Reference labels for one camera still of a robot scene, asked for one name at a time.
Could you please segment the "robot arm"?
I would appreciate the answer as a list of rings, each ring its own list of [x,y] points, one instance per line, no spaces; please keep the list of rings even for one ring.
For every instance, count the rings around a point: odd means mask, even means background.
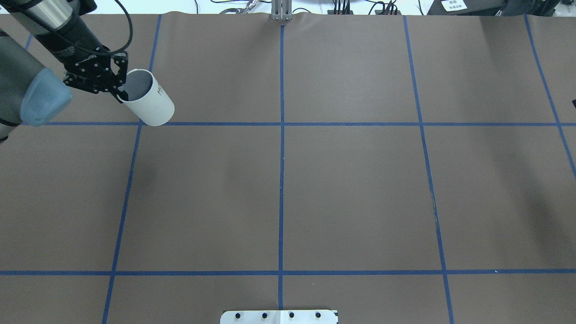
[[[23,123],[42,126],[50,122],[70,104],[73,88],[89,94],[111,94],[119,102],[128,99],[123,88],[133,25],[126,8],[120,1],[117,5],[127,19],[129,34],[125,45],[111,50],[82,20],[82,16],[97,9],[94,0],[1,2],[2,8],[65,69],[64,76],[57,76],[6,31],[1,31],[1,142]]]

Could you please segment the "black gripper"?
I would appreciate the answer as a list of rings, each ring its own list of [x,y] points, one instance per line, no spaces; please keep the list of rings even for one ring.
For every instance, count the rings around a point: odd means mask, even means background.
[[[118,67],[116,74],[112,71],[111,62]],[[66,86],[98,94],[110,93],[120,103],[129,100],[128,93],[120,87],[124,86],[128,73],[128,53],[117,53],[113,56],[97,56],[90,54],[80,61],[69,57],[63,61],[66,73],[63,83]]]

